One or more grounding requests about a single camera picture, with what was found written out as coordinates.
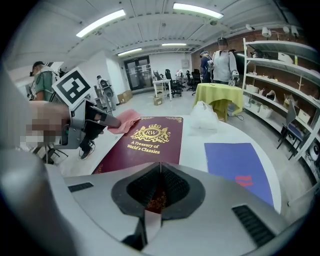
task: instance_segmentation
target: ceiling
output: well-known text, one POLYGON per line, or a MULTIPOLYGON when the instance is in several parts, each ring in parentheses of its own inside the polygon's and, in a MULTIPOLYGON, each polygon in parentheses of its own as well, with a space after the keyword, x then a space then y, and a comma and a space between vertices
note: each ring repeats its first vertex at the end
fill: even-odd
POLYGON ((104 50, 116 55, 135 48, 137 57, 156 53, 191 53, 221 35, 243 33, 245 25, 299 25, 278 0, 44 0, 30 12, 8 45, 9 69, 35 61, 64 62, 72 68, 104 50), (210 9, 221 19, 173 10, 174 2, 210 9), (112 20, 83 38, 76 34, 96 20, 124 9, 126 15, 112 20), (187 43, 183 48, 162 43, 187 43))

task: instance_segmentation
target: brick wall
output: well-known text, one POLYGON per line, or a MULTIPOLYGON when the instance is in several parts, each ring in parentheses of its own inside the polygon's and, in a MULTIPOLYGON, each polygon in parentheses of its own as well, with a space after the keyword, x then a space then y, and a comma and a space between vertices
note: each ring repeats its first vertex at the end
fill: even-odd
MULTIPOLYGON (((275 31, 277 31, 279 33, 279 38, 281 41, 287 41, 288 40, 288 36, 284 34, 282 29, 274 29, 275 31)), ((235 49, 236 52, 243 52, 244 51, 244 43, 243 43, 243 38, 245 38, 245 40, 247 42, 249 41, 265 41, 266 38, 262 36, 262 32, 261 30, 258 31, 254 31, 254 32, 247 32, 247 33, 243 33, 241 35, 236 35, 234 37, 228 38, 228 48, 231 49, 235 49)), ((276 34, 272 34, 272 36, 269 38, 269 40, 277 40, 277 35, 276 34)), ((289 40, 291 42, 297 42, 297 43, 301 43, 301 44, 305 44, 308 45, 308 41, 306 40, 305 37, 300 36, 297 40, 295 40, 295 38, 290 35, 289 36, 289 40)), ((218 45, 217 43, 211 44, 199 51, 196 51, 195 53, 193 53, 191 55, 192 58, 192 67, 194 69, 199 69, 200 70, 200 53, 203 50, 207 50, 209 52, 209 54, 212 56, 213 53, 215 51, 218 51, 218 45)), ((247 52, 248 52, 248 57, 251 57, 250 53, 253 52, 254 50, 251 47, 248 47, 247 52)), ((320 71, 320 66, 316 65, 313 62, 310 62, 306 59, 303 58, 298 58, 298 65, 302 66, 304 68, 307 69, 312 69, 312 70, 316 70, 316 71, 320 71)), ((248 72, 253 72, 254 70, 254 65, 253 64, 249 64, 247 66, 247 71, 248 72)), ((294 87, 296 89, 299 88, 299 85, 297 82, 300 81, 300 77, 285 71, 281 71, 278 69, 274 69, 274 68, 268 68, 268 67, 263 67, 263 66, 257 66, 256 67, 256 72, 258 75, 265 75, 265 76, 274 76, 276 79, 278 79, 279 82, 284 83, 288 86, 294 87)), ((247 77, 246 78, 246 83, 247 84, 253 84, 253 79, 251 77, 247 77)), ((313 97, 315 97, 316 99, 319 99, 320 96, 320 91, 319 91, 319 87, 302 78, 301 83, 303 84, 303 86, 301 87, 301 91, 303 93, 305 93, 306 95, 311 95, 313 97)), ((274 90, 275 95, 279 101, 280 104, 283 104, 284 102, 284 94, 292 94, 289 91, 278 87, 276 85, 270 84, 268 82, 264 82, 264 81, 260 81, 260 80, 255 80, 254 82, 254 86, 259 87, 260 89, 265 89, 263 95, 266 95, 267 93, 269 93, 271 90, 274 90)), ((309 102, 307 102, 306 100, 304 100, 303 98, 292 94, 293 98, 295 100, 298 100, 298 107, 300 109, 302 109, 303 111, 305 111, 306 113, 308 113, 308 115, 311 116, 310 121, 312 120, 312 117, 315 115, 316 113, 316 108, 311 105, 309 102)), ((282 114, 283 116, 285 116, 285 113, 281 113, 281 111, 278 108, 274 108, 275 106, 271 106, 271 104, 267 104, 266 101, 263 102, 263 104, 268 105, 270 107, 272 107, 276 112, 282 114)))

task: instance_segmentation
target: person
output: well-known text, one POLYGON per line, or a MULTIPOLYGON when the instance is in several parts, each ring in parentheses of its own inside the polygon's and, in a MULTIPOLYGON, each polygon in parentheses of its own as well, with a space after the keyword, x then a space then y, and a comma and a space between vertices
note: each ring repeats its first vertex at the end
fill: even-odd
POLYGON ((203 75, 202 82, 211 83, 211 66, 210 66, 210 63, 208 62, 210 62, 212 59, 209 56, 208 51, 206 50, 202 51, 200 54, 200 58, 201 58, 200 69, 203 75))
POLYGON ((229 80, 239 77, 237 63, 234 54, 227 50, 228 41, 224 37, 218 39, 219 50, 212 56, 213 82, 215 84, 228 85, 229 80))
POLYGON ((42 61, 37 61, 32 66, 34 76, 35 100, 49 102, 53 95, 52 85, 57 81, 57 74, 42 61))
POLYGON ((101 89, 101 91, 104 93, 105 95, 105 102, 106 102, 106 107, 107 107, 107 110, 108 112, 111 112, 111 108, 113 111, 116 110, 116 104, 115 104, 115 101, 113 99, 113 96, 114 96, 114 92, 111 88, 111 85, 104 79, 102 79, 101 75, 98 75, 96 77, 97 81, 98 81, 98 85, 101 89))

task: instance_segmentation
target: blue book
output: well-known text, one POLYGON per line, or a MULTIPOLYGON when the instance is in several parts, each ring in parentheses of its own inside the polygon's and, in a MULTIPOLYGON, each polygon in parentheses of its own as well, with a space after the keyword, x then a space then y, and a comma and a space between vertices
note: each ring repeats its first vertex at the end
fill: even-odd
POLYGON ((208 172, 243 186, 272 207, 271 189, 251 143, 205 143, 208 172))

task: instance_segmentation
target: pink cloth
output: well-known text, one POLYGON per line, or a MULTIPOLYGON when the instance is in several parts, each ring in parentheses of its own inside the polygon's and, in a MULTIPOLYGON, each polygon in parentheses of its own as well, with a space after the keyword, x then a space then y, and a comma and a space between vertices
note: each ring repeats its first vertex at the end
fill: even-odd
POLYGON ((140 114, 133 109, 128 109, 116 117, 121 121, 119 128, 108 127, 108 131, 113 134, 126 134, 134 123, 140 120, 140 114))

